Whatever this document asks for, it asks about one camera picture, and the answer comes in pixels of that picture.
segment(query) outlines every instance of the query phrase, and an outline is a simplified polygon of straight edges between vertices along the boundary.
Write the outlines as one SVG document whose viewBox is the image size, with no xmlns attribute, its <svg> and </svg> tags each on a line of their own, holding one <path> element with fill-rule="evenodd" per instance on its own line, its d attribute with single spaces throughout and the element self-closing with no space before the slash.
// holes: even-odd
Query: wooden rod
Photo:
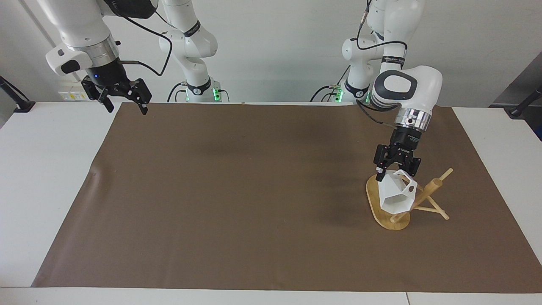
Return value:
<svg viewBox="0 0 542 305">
<path fill-rule="evenodd" d="M 448 169 L 442 176 L 439 178 L 441 181 L 446 179 L 452 172 L 454 171 L 453 168 Z"/>
<path fill-rule="evenodd" d="M 446 214 L 446 212 L 437 204 L 437 202 L 433 198 L 431 198 L 431 196 L 427 197 L 427 200 L 429 200 L 431 205 L 435 207 L 435 210 L 437 210 L 439 214 L 442 215 L 442 218 L 444 218 L 445 220 L 450 220 L 450 216 Z"/>
<path fill-rule="evenodd" d="M 433 212 L 433 213 L 440 214 L 440 212 L 437 211 L 437 209 L 430 208 L 430 207 L 415 207 L 414 209 L 417 209 L 417 210 L 420 210 L 420 211 Z"/>
</svg>

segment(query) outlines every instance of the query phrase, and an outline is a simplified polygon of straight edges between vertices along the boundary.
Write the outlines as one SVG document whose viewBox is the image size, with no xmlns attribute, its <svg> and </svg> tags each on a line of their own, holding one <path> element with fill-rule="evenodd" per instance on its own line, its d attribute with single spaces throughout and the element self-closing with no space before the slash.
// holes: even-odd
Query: white table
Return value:
<svg viewBox="0 0 542 305">
<path fill-rule="evenodd" d="M 542 142 L 501 109 L 454 110 L 542 260 Z M 0 287 L 12 287 L 0 288 L 0 304 L 542 304 L 542 294 L 28 288 L 115 113 L 97 103 L 38 103 L 0 129 Z"/>
</svg>

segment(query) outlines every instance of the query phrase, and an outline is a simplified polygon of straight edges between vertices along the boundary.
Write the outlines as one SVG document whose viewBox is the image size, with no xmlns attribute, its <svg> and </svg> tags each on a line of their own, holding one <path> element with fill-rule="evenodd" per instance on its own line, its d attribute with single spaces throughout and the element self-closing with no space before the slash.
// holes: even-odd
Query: black stand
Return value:
<svg viewBox="0 0 542 305">
<path fill-rule="evenodd" d="M 512 108 L 505 108 L 506 113 L 511 118 L 519 118 L 523 114 L 523 110 L 525 110 L 529 105 L 531 105 L 535 100 L 542 97 L 542 85 L 538 87 L 531 95 L 529 95 L 526 99 L 524 99 L 518 106 L 512 107 Z"/>
<path fill-rule="evenodd" d="M 0 87 L 15 101 L 17 108 L 13 110 L 14 113 L 27 113 L 36 104 L 35 101 L 23 100 L 13 89 L 5 82 L 5 79 L 0 76 Z"/>
</svg>

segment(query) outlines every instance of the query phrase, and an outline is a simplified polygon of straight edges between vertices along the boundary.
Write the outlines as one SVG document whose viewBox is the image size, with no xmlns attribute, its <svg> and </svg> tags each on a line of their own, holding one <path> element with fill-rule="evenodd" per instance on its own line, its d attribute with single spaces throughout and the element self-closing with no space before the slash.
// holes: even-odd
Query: wooden stand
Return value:
<svg viewBox="0 0 542 305">
<path fill-rule="evenodd" d="M 450 219 L 446 212 L 440 208 L 440 206 L 431 198 L 432 193 L 438 190 L 442 186 L 442 181 L 448 177 L 454 170 L 448 169 L 442 176 L 431 180 L 427 185 L 422 188 L 418 185 L 420 193 L 416 195 L 416 200 L 412 205 L 412 209 L 408 212 L 392 215 L 380 208 L 380 196 L 378 193 L 378 181 L 376 181 L 376 175 L 369 178 L 366 184 L 367 198 L 369 198 L 369 205 L 373 216 L 378 224 L 388 230 L 402 230 L 410 223 L 410 212 L 414 209 L 419 211 L 438 213 L 445 220 Z M 422 202 L 428 200 L 433 208 L 420 206 Z"/>
</svg>

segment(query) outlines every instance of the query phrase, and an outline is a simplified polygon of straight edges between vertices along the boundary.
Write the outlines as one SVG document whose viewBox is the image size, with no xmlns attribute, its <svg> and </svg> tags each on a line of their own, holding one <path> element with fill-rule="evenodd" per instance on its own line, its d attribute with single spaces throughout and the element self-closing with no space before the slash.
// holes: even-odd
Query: green led light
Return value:
<svg viewBox="0 0 542 305">
<path fill-rule="evenodd" d="M 335 96 L 335 102 L 340 103 L 343 100 L 344 91 L 339 89 L 339 92 Z"/>
<path fill-rule="evenodd" d="M 371 92 L 367 92 L 367 97 L 365 98 L 365 105 L 369 105 L 371 103 L 370 95 Z"/>
<path fill-rule="evenodd" d="M 218 92 L 217 89 L 213 88 L 212 89 L 212 92 L 214 93 L 215 95 L 215 101 L 219 101 L 220 100 L 220 93 Z"/>
</svg>

